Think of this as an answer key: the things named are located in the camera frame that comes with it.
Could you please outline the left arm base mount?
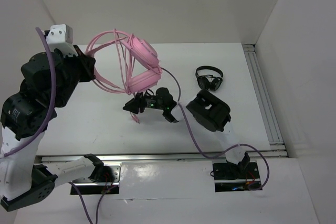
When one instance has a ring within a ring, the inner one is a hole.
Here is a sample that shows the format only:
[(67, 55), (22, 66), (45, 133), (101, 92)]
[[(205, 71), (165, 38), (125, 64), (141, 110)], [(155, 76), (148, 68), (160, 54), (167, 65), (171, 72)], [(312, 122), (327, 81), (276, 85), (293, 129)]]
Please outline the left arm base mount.
[(79, 178), (72, 183), (79, 189), (82, 195), (107, 195), (119, 194), (121, 178), (121, 163), (107, 162), (104, 164), (102, 174), (97, 180), (90, 178)]

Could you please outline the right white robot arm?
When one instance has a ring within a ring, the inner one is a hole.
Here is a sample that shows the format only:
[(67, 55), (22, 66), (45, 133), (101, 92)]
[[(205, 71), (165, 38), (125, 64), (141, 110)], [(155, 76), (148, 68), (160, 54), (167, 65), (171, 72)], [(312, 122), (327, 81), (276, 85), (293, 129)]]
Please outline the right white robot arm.
[[(143, 113), (145, 109), (161, 110), (163, 117), (170, 123), (184, 120), (196, 149), (204, 158), (215, 160), (225, 156), (226, 169), (222, 172), (223, 177), (237, 179), (247, 172), (250, 157), (235, 136), (230, 107), (209, 91), (199, 91), (193, 100), (182, 106), (173, 99), (168, 88), (158, 88), (155, 94), (149, 94), (147, 91), (138, 92), (123, 106), (123, 110), (132, 115)], [(188, 122), (187, 112), (201, 127), (214, 133), (218, 138), (224, 149), (220, 154), (210, 156), (201, 150)]]

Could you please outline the pink headphones with cable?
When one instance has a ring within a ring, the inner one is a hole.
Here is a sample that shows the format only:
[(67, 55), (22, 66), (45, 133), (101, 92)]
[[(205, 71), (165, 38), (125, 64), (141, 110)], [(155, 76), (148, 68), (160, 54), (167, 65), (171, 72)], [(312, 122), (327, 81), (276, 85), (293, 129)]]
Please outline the pink headphones with cable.
[(163, 70), (158, 53), (146, 40), (117, 29), (104, 31), (88, 43), (85, 54), (94, 57), (95, 53), (110, 45), (115, 45), (117, 50), (122, 86), (112, 83), (94, 69), (93, 83), (98, 88), (109, 93), (135, 96), (157, 85)]

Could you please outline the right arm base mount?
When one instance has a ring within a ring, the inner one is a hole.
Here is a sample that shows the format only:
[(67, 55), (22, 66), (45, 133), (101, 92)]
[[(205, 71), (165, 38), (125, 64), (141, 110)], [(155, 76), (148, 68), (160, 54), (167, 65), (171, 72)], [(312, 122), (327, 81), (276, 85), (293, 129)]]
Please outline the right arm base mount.
[(256, 162), (249, 163), (242, 172), (235, 170), (234, 166), (228, 163), (213, 163), (210, 175), (214, 179), (216, 193), (260, 190), (261, 187)]

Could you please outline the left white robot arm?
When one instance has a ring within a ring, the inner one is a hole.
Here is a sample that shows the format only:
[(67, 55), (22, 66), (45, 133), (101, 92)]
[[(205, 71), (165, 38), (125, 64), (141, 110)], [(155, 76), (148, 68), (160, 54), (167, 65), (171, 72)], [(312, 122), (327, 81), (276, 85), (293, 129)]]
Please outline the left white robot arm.
[(56, 109), (66, 106), (77, 84), (94, 79), (95, 63), (76, 48), (72, 57), (60, 50), (40, 52), (22, 66), (20, 90), (4, 102), (1, 113), (1, 206), (6, 211), (39, 203), (73, 180), (103, 177), (104, 164), (93, 154), (53, 170), (34, 163)]

